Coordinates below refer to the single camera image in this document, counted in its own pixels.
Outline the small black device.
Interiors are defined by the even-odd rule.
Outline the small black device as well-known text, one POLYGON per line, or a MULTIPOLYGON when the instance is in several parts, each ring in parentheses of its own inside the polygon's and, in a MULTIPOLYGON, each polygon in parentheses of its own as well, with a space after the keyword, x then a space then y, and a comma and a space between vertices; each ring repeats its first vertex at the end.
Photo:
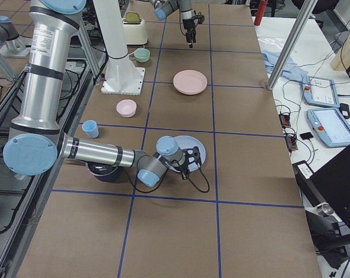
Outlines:
POLYGON ((312 139, 314 136, 311 132, 306 132, 306 133, 301 133, 300 137, 302 140, 310 140, 312 139))

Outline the cream toaster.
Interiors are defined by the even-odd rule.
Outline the cream toaster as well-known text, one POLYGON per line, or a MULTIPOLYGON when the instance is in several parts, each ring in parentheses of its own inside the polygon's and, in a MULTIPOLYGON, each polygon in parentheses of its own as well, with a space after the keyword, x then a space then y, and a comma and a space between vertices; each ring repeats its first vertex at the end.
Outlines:
POLYGON ((127 45, 145 45, 148 42, 146 21, 137 12, 127 12, 122 18, 127 45))

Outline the orange black electronics module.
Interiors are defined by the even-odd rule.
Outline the orange black electronics module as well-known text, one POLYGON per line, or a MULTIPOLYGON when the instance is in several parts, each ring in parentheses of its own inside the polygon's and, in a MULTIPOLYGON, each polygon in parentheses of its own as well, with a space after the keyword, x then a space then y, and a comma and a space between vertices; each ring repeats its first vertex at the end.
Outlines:
POLYGON ((291 123, 290 123, 290 115, 289 114, 279 114, 279 121, 281 123, 282 128, 286 128, 286 127, 291 127, 291 123))

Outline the red bottle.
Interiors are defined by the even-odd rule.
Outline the red bottle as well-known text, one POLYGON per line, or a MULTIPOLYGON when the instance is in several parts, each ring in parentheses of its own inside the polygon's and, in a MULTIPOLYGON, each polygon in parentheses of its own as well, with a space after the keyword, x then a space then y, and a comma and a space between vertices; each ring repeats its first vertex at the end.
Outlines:
POLYGON ((268 0, 261 0, 259 2, 259 6, 258 6, 257 13, 255 15, 255 20, 254 20, 255 26, 260 25, 262 18, 264 16, 264 12, 266 11, 267 4, 268 4, 268 0))

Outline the lower teach pendant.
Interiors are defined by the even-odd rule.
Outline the lower teach pendant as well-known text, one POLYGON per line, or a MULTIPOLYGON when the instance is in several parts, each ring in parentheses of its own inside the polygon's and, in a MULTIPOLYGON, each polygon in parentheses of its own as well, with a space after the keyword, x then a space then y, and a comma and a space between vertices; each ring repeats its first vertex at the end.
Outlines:
POLYGON ((350 125, 337 108, 318 108, 306 111, 314 132, 328 148, 350 145, 350 125))

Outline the light blue cup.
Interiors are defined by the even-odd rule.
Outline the light blue cup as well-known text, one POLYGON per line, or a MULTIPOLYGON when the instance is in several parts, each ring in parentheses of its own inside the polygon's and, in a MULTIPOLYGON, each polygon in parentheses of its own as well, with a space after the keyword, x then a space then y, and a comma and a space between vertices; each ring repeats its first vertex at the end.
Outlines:
POLYGON ((99 130, 96 121, 87 120, 82 124, 82 130, 86 133, 88 138, 97 138, 99 130))

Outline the pink plate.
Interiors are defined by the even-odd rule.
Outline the pink plate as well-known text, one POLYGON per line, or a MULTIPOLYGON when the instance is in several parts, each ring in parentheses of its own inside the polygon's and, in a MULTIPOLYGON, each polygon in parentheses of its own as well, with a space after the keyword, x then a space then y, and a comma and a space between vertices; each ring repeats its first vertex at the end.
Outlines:
POLYGON ((178 72, 173 78, 176 90, 186 95, 195 95, 203 92, 207 83, 205 75, 195 70, 178 72))

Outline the upper teach pendant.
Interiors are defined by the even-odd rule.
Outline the upper teach pendant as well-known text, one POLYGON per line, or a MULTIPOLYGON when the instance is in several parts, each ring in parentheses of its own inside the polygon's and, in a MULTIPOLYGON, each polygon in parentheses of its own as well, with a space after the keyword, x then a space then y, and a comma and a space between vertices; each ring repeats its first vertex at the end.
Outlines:
POLYGON ((334 80, 305 76, 301 81, 304 101, 308 105, 339 108, 340 103, 334 80))

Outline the green bowl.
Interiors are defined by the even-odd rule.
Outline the green bowl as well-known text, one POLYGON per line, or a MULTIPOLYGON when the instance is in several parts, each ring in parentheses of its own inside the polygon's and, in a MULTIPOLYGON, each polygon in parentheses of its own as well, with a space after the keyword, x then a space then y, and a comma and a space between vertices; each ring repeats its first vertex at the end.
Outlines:
POLYGON ((139 48, 135 50, 134 57, 139 63, 146 63, 150 59, 150 50, 145 48, 139 48))

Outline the aluminium frame post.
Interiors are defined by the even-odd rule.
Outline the aluminium frame post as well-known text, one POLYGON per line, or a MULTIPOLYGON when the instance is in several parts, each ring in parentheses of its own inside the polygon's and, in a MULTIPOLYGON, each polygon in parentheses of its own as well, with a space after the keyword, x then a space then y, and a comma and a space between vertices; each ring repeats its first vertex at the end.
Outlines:
POLYGON ((316 3, 317 1, 315 0, 304 1, 301 10, 297 16, 297 19, 295 20, 293 27, 288 35, 288 38, 283 46, 283 49, 278 57, 277 63, 275 64, 275 67, 267 82, 266 88, 268 90, 273 90, 279 77, 281 76, 281 73, 286 63, 288 62, 288 58, 290 57, 290 54, 293 51, 293 48, 297 43, 316 3))

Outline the pink bowl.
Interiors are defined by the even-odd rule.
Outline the pink bowl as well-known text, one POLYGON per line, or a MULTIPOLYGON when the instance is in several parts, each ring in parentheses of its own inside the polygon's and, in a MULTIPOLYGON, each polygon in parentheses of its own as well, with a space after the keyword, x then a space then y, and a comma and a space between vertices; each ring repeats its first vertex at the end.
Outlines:
POLYGON ((124 118, 130 118, 135 115, 137 110, 137 104, 134 100, 125 99, 121 100, 116 105, 117 113, 124 118))

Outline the black laptop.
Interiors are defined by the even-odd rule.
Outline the black laptop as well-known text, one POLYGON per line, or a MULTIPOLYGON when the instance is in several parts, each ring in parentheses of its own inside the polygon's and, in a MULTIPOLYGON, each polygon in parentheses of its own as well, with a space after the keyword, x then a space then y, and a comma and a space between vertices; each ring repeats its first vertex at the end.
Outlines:
POLYGON ((304 160, 293 164, 293 170, 299 187, 313 206, 326 202, 350 224, 350 145, 317 171, 304 160))

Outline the dark blue lidded pot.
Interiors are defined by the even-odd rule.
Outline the dark blue lidded pot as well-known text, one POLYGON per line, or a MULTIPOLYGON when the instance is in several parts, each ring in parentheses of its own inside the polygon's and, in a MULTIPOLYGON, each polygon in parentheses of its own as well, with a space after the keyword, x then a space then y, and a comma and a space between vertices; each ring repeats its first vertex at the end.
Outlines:
POLYGON ((123 172, 123 168, 120 166, 96 162, 87 162, 86 168, 96 179, 102 182, 116 182, 123 172))

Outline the teach pendant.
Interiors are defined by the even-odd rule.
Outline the teach pendant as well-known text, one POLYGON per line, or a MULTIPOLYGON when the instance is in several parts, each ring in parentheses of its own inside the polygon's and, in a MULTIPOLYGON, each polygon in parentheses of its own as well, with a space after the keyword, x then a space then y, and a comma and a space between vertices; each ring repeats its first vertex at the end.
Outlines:
POLYGON ((350 145, 350 125, 337 108, 318 108, 306 111, 314 132, 328 148, 350 145))
POLYGON ((305 76, 301 81, 304 101, 308 105, 339 108, 340 103, 334 80, 305 76))

